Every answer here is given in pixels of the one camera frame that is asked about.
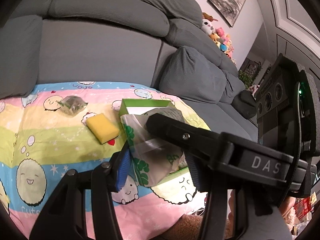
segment yellow sponge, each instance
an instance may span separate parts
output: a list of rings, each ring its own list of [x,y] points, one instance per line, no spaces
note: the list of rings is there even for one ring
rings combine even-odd
[[[86,123],[101,144],[106,143],[119,135],[119,129],[110,122],[104,114],[97,114],[89,117],[86,120]]]

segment white plush toy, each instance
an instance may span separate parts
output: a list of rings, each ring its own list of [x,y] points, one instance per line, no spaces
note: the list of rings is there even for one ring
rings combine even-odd
[[[202,27],[201,30],[207,35],[211,35],[216,32],[216,29],[213,27],[212,22],[207,19],[202,19]]]

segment red heart print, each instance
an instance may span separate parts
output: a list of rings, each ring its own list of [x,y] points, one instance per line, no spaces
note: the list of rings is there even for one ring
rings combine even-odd
[[[108,141],[107,143],[110,144],[110,145],[112,145],[112,146],[114,146],[114,145],[115,145],[115,142],[116,142],[116,141],[115,141],[114,139],[112,139],[112,140]]]

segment metal screw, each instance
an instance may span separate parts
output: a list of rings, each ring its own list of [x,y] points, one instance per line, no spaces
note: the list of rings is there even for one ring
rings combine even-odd
[[[102,166],[102,168],[107,169],[107,168],[110,168],[111,165],[109,162],[103,162],[103,163],[101,163],[101,166]]]
[[[67,171],[67,174],[68,174],[69,176],[73,176],[73,175],[76,174],[76,170],[74,170],[74,169],[68,170],[68,171]]]
[[[184,133],[183,135],[182,135],[182,139],[183,140],[188,140],[190,138],[190,134],[188,134],[188,133]]]

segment black mechanical device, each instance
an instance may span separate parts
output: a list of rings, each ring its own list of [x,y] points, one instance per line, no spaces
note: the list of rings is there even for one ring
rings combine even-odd
[[[161,114],[147,121],[150,134],[184,149],[194,185],[208,192],[199,240],[224,239],[228,189],[236,192],[236,240],[291,240],[278,206],[287,195],[311,194],[317,173],[311,159],[320,155],[320,104],[313,78],[280,55],[257,93],[259,144]],[[44,205],[29,239],[89,240],[84,200],[90,189],[96,239],[121,240],[111,192],[116,192],[117,171],[128,150],[126,143],[110,162],[92,171],[69,170]],[[1,205],[0,212],[5,212]],[[9,220],[5,223],[14,228]],[[13,239],[26,240],[18,230],[10,232]]]

